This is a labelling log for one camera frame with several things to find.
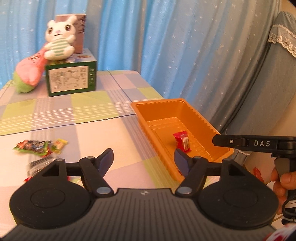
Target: checkered tablecloth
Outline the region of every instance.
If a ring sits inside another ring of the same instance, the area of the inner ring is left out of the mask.
[[[12,193],[27,177],[26,165],[38,159],[18,154],[13,147],[25,139],[69,141],[60,155],[67,162],[114,151],[114,163],[105,180],[117,190],[167,188],[171,178],[139,127],[132,101],[162,98],[135,71],[97,73],[97,91],[47,97],[42,81],[30,93],[18,94],[8,82],[0,91],[0,237],[14,227],[9,210]],[[218,180],[208,179],[207,184]]]

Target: orange plastic basket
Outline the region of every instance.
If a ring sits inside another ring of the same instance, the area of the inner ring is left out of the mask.
[[[173,133],[186,130],[190,157],[202,156],[210,162],[221,162],[233,153],[232,148],[212,143],[219,132],[184,99],[133,102],[140,126],[171,176],[181,182],[184,177],[174,162],[176,140]]]

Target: beige wall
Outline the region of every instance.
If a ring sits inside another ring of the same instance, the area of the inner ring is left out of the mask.
[[[288,1],[282,0],[281,10],[290,12],[296,16],[296,8]],[[282,118],[275,128],[269,133],[271,136],[296,136],[296,95],[285,110]],[[261,171],[262,178],[266,183],[270,181],[270,173],[274,168],[274,158],[268,153],[252,153],[246,163],[246,168],[252,172],[254,167]]]

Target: box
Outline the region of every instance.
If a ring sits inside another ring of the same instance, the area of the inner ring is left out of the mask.
[[[184,177],[174,162],[177,147],[174,133],[187,131],[191,151],[188,156],[201,156],[209,162],[222,162],[233,153],[232,148],[214,146],[213,136],[219,132],[185,99],[132,102],[139,124],[170,175],[178,182]]]
[[[76,39],[71,45],[75,47],[74,54],[82,53],[86,14],[61,14],[61,15],[56,15],[55,21],[56,22],[66,21],[69,18],[70,15],[75,15],[77,17],[77,20],[74,23],[74,27],[76,29],[76,33],[75,33]]]
[[[89,49],[45,66],[49,96],[96,90],[96,59]]]

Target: tray rim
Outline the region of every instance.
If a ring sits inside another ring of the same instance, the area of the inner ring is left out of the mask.
[[[184,180],[184,177],[181,175],[181,173],[178,172],[176,169],[176,166],[174,162],[171,161],[171,158],[164,154],[160,149],[159,146],[161,146],[161,143],[159,140],[156,138],[152,130],[149,128],[147,122],[145,121],[144,117],[142,116],[141,112],[138,110],[137,105],[138,104],[145,104],[145,103],[156,103],[156,102],[171,102],[171,101],[182,101],[185,104],[187,104],[190,109],[198,115],[202,121],[216,134],[220,135],[220,133],[197,111],[195,110],[185,99],[183,98],[175,98],[175,99],[159,99],[159,100],[145,100],[145,101],[134,101],[131,103],[132,108],[134,109],[137,117],[138,117],[138,122],[140,124],[141,129],[143,130],[146,138],[149,140],[150,144],[153,146],[155,152],[159,156],[160,160],[163,162],[165,167],[167,168],[168,172],[170,175],[175,179],[176,181],[182,182]],[[231,154],[233,154],[234,149],[233,148],[227,148],[228,152],[226,152],[224,155],[221,157],[217,158],[214,160],[214,162],[222,162],[224,158],[229,157]]]

